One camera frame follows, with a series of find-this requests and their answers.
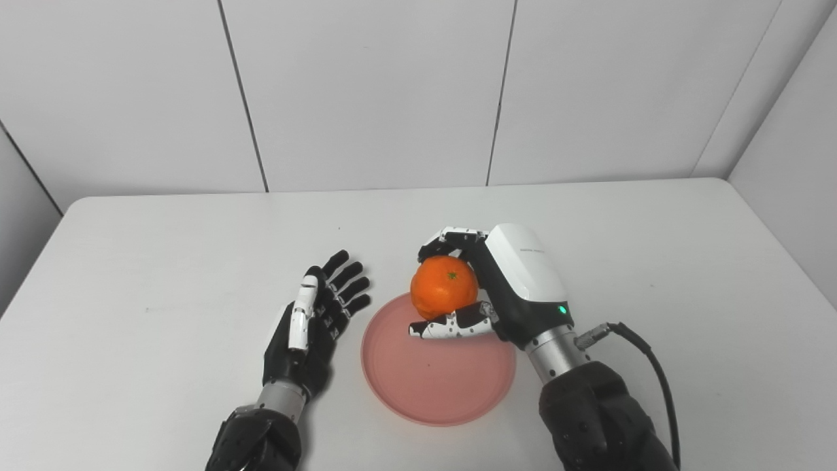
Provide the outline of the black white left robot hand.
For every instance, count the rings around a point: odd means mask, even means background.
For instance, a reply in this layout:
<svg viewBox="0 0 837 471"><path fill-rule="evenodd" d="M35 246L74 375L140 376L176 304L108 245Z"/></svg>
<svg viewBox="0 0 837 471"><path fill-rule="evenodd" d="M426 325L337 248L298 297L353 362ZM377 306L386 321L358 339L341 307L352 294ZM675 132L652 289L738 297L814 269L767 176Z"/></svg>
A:
<svg viewBox="0 0 837 471"><path fill-rule="evenodd" d="M263 385L283 381L301 388L305 400L318 396L331 378L338 339L371 302L370 286L364 265L346 250L311 266L264 351Z"/></svg>

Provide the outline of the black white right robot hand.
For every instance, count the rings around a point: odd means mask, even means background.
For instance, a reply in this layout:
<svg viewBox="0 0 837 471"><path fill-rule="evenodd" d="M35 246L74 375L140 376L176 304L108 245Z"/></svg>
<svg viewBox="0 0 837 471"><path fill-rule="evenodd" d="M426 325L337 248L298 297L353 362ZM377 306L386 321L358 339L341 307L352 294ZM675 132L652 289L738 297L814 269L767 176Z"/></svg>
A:
<svg viewBox="0 0 837 471"><path fill-rule="evenodd" d="M410 336L442 340L495 333L521 351L532 351L544 333L573 326L567 292L529 228L505 223L482 232L448 226L422 245L418 260L455 251L473 270L487 301L443 308L433 319L410 324Z"/></svg>

